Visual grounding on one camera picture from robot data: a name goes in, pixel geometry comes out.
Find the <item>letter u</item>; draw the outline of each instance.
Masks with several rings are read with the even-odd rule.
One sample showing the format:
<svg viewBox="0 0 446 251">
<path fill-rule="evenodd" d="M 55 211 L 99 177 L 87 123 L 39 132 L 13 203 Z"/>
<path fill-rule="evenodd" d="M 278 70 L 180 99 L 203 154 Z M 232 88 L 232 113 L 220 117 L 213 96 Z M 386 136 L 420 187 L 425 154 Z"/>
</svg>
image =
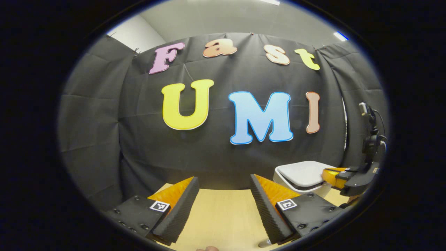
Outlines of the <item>letter u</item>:
<svg viewBox="0 0 446 251">
<path fill-rule="evenodd" d="M 184 84 L 170 84 L 164 86 L 163 119 L 164 123 L 176 130 L 191 130 L 201 126 L 207 119 L 209 112 L 209 88 L 214 85 L 210 79 L 192 82 L 190 86 L 195 89 L 195 111 L 190 116 L 182 116 L 179 111 L 180 93 Z"/>
</svg>

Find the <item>table surface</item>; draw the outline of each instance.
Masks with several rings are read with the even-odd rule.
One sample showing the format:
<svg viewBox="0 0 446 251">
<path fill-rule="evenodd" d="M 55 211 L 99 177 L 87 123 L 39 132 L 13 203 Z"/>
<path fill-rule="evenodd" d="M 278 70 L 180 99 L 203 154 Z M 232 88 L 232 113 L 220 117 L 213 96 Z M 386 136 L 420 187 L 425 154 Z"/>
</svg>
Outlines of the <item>table surface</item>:
<svg viewBox="0 0 446 251">
<path fill-rule="evenodd" d="M 171 185 L 165 184 L 158 191 Z M 348 201 L 348 197 L 335 189 L 325 199 L 335 206 Z M 249 189 L 200 189 L 177 242 L 170 246 L 158 244 L 178 251 L 196 251 L 207 246 L 215 246 L 220 251 L 268 251 L 278 247 L 277 244 L 258 247 L 266 239 L 268 236 Z"/>
</svg>

